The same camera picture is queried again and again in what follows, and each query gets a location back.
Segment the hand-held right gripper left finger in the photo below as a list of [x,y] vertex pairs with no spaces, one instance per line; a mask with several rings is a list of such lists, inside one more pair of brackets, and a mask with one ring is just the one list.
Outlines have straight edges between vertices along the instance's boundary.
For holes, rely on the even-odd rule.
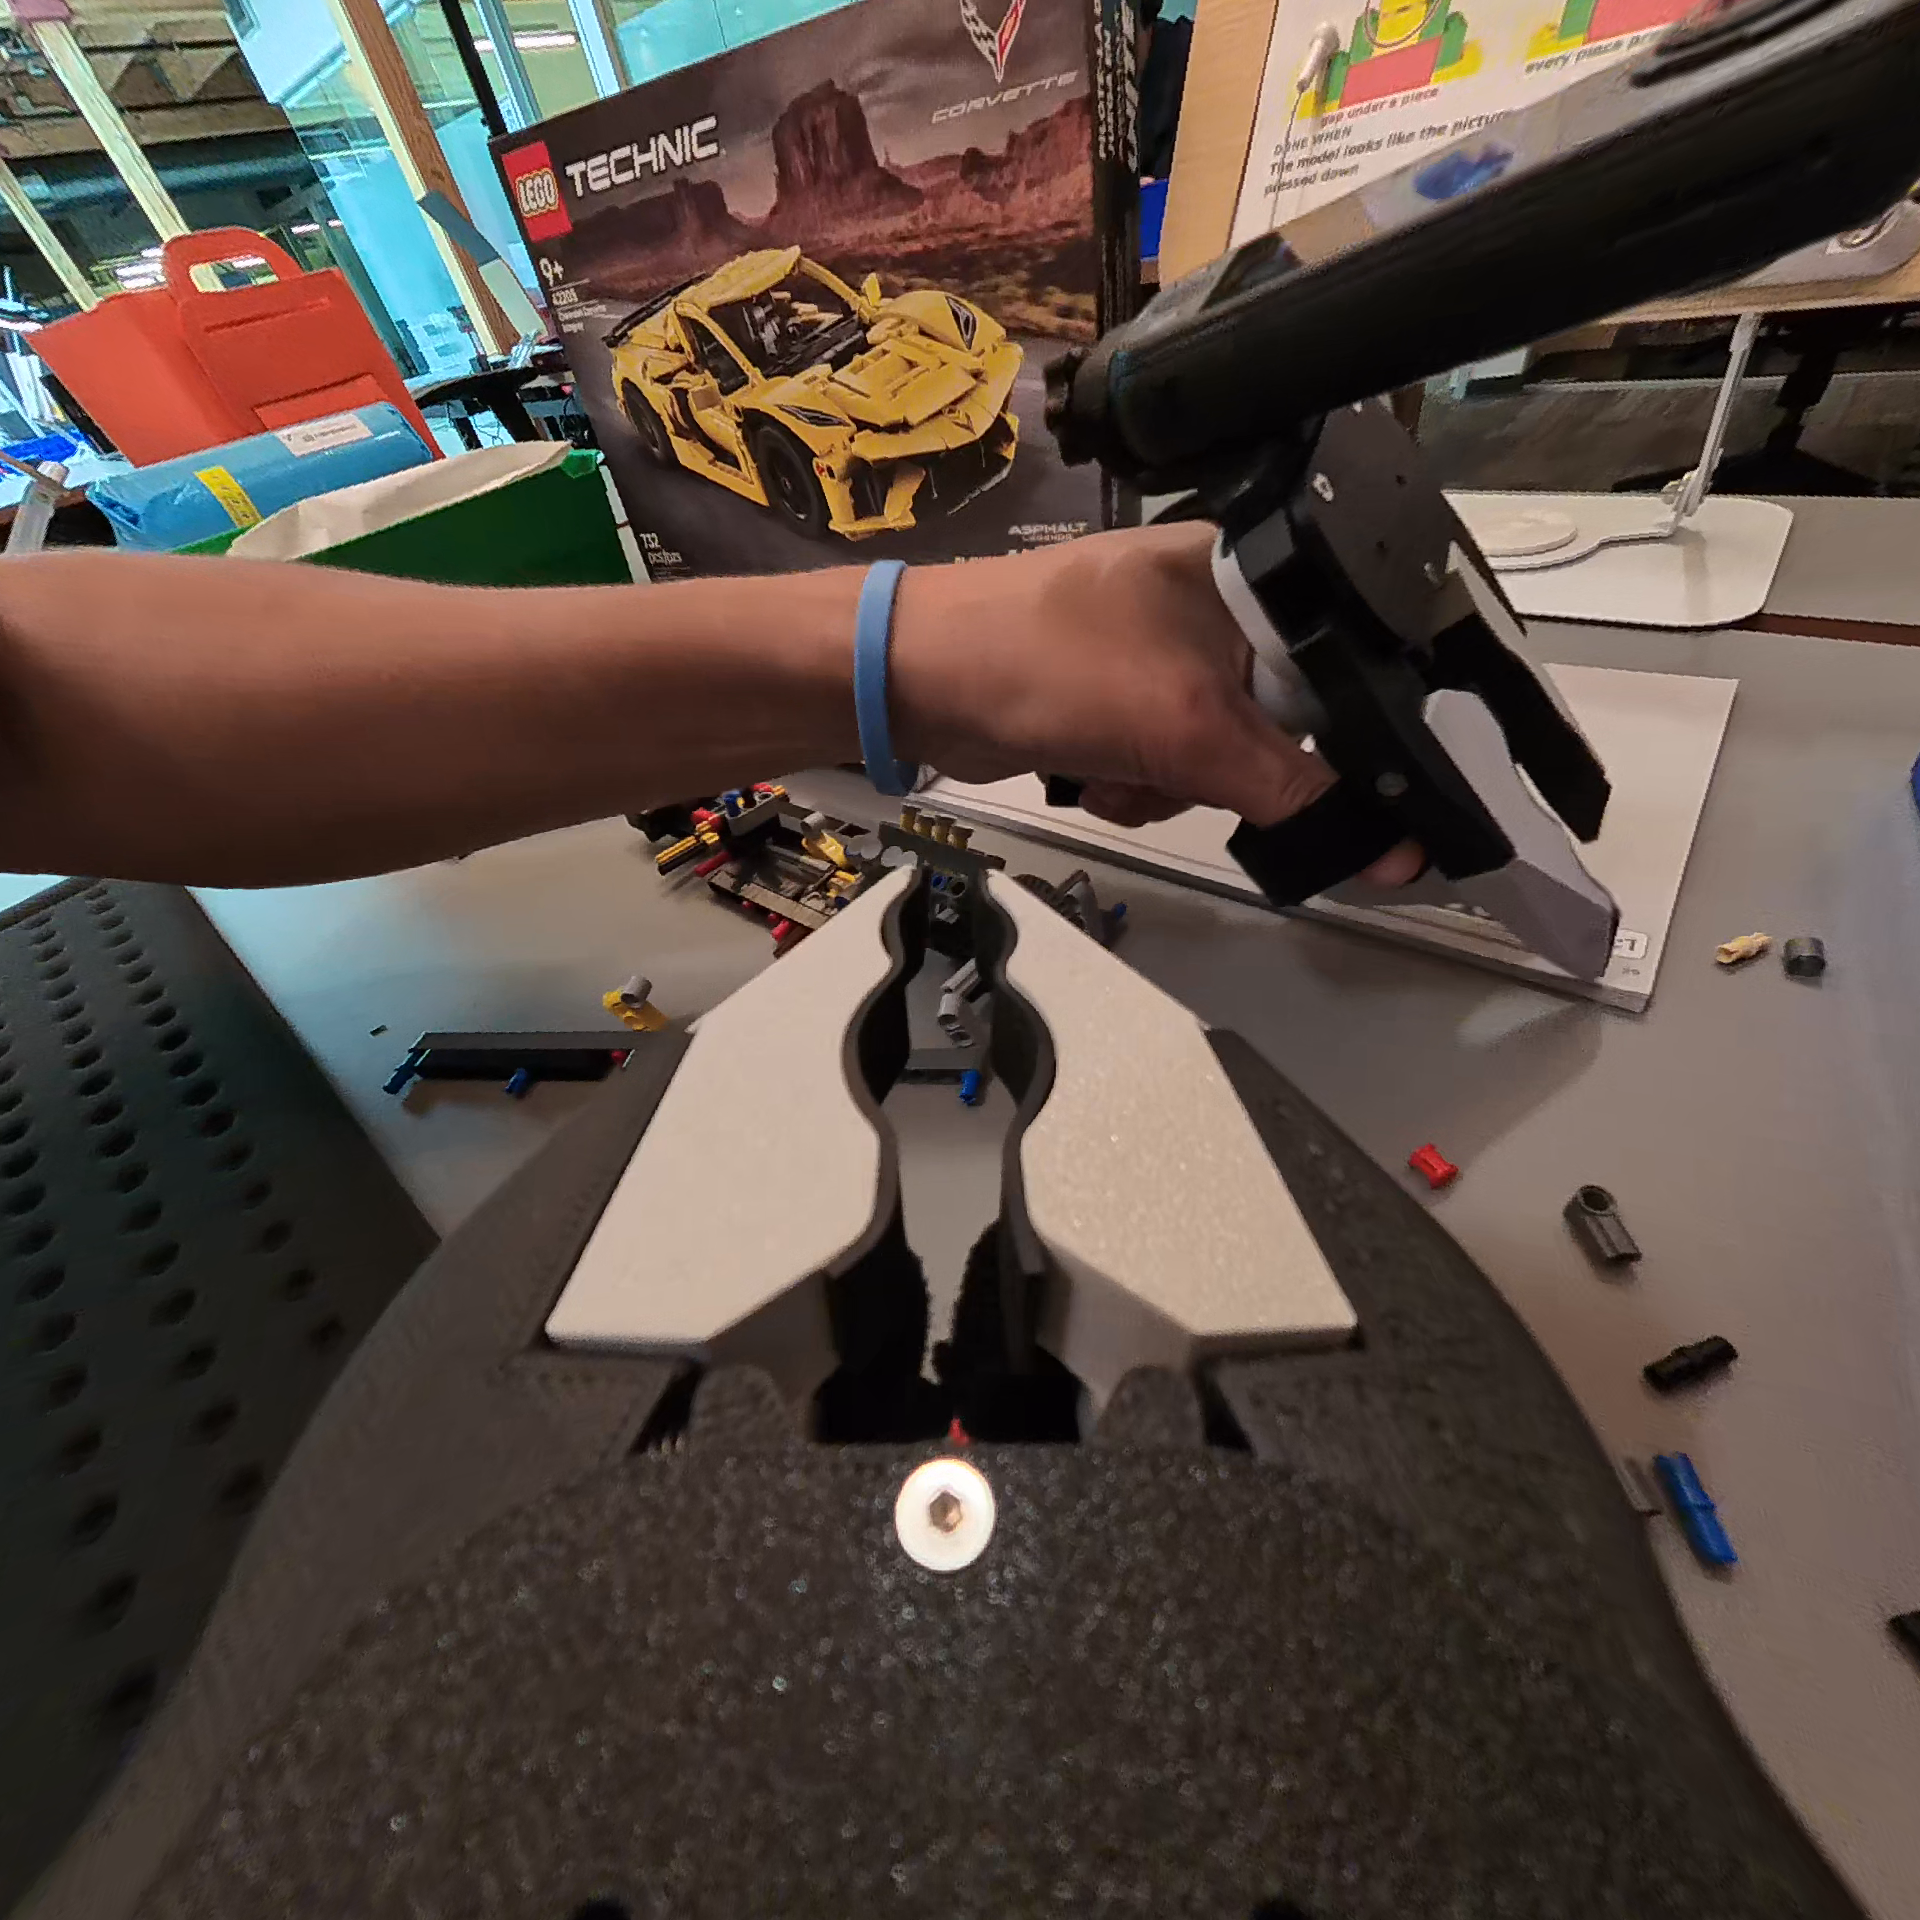
[[921,874],[866,894],[697,1021],[545,1321],[562,1351],[839,1363],[833,1287],[899,1214]]

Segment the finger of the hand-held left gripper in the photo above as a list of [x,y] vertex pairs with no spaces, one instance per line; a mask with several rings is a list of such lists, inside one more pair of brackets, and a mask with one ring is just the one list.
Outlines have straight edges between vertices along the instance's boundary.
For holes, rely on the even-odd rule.
[[1617,955],[1619,905],[1513,764],[1487,701],[1468,690],[1442,687],[1424,700],[1424,719],[1472,795],[1492,813],[1512,852],[1466,881],[1444,876],[1436,852],[1428,852],[1421,877],[1400,890],[1349,881],[1329,894],[1329,905],[1433,924],[1483,943],[1524,951],[1564,977],[1600,981]]

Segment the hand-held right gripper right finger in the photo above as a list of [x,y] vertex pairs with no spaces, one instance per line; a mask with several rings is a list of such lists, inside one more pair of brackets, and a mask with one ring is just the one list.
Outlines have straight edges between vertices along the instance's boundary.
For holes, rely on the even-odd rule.
[[989,900],[1011,931],[997,1012],[1041,1028],[1015,1201],[1043,1349],[1106,1405],[1141,1369],[1349,1347],[1359,1311],[1215,1033],[1015,881]]

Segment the instruction booklet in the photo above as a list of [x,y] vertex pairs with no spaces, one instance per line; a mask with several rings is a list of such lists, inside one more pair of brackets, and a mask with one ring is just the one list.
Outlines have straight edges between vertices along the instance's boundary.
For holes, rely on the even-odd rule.
[[[1658,985],[1738,682],[1583,663],[1551,663],[1545,673],[1615,783],[1600,839],[1583,851],[1592,874],[1619,905],[1615,955],[1595,981],[1572,979],[1545,963],[1521,943],[1506,924],[1477,905],[1436,894],[1428,882],[1412,886],[1411,903],[1359,890],[1349,895],[1313,899],[1295,915],[1442,953],[1636,1018],[1645,1012]],[[1079,806],[1048,805],[1043,779],[1034,775],[995,783],[938,778],[920,793],[920,805],[1129,874],[1249,905],[1264,903],[1228,855],[1234,818],[1220,810],[1200,806],[1147,828],[1115,828]]]

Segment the long dark grey lego beam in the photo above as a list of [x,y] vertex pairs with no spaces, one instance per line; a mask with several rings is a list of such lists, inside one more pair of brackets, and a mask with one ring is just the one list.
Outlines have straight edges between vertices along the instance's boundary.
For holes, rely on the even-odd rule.
[[[986,1097],[989,1071],[992,993],[965,963],[941,985],[939,1046],[915,1046],[899,1078],[905,1086],[956,1087],[963,1105]],[[388,1097],[404,1097],[418,1083],[491,1083],[508,1097],[527,1097],[543,1083],[599,1083],[634,1055],[635,1035],[623,1028],[589,1030],[427,1030],[400,1058],[385,1083]]]

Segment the person's left forearm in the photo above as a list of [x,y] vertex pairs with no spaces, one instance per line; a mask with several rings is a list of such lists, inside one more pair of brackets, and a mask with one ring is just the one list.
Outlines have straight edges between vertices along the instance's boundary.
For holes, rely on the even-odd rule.
[[365,877],[851,761],[857,597],[7,561],[4,874]]

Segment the lego car chassis assembly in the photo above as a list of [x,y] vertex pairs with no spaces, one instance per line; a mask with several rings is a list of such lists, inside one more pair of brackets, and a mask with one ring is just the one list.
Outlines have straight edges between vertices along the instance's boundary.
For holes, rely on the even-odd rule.
[[787,953],[827,925],[884,874],[928,871],[925,941],[956,963],[975,955],[977,885],[1002,859],[970,843],[970,828],[908,810],[901,823],[868,828],[805,806],[781,783],[634,812],[665,881],[699,881],[711,895],[757,915]]

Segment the yellow car lego box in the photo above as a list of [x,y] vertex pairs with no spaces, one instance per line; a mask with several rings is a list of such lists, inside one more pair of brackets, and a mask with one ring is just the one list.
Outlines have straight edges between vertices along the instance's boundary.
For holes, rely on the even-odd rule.
[[1048,370],[1136,311],[1136,9],[802,4],[496,173],[655,586],[1139,522]]

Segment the person's left hand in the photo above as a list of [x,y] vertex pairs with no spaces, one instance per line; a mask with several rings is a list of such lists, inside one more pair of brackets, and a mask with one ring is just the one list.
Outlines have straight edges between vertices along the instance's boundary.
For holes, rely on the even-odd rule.
[[908,570],[884,649],[888,758],[975,783],[1068,778],[1114,825],[1195,806],[1295,818],[1335,779],[1257,707],[1215,541],[1172,522]]

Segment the blue wristband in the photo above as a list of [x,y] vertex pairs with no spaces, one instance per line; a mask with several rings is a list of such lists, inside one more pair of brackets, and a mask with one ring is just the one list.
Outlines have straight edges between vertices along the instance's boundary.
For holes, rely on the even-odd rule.
[[889,673],[903,577],[901,561],[868,564],[859,581],[853,621],[851,690],[859,758],[872,786],[889,801],[905,801],[921,783],[921,764],[896,751],[891,719]]

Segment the green storage box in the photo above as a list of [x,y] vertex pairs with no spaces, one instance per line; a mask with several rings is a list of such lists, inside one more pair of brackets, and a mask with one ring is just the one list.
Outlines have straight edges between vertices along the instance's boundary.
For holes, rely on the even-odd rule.
[[[538,483],[519,508],[481,510],[450,535],[386,535],[306,563],[433,586],[634,586],[604,467],[596,450],[573,449],[568,475]],[[226,546],[186,556],[219,557]]]

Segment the blue rolled package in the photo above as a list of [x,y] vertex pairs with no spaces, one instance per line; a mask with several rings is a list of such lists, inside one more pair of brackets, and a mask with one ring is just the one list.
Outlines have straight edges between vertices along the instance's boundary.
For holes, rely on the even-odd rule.
[[228,545],[311,497],[433,465],[442,449],[388,401],[112,470],[88,490],[125,550]]

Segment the red tote bag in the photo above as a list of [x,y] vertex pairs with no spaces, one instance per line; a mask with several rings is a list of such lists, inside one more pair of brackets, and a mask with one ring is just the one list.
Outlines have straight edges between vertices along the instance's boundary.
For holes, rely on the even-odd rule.
[[161,249],[161,287],[41,326],[63,390],[135,467],[388,403],[442,450],[348,277],[217,229]]

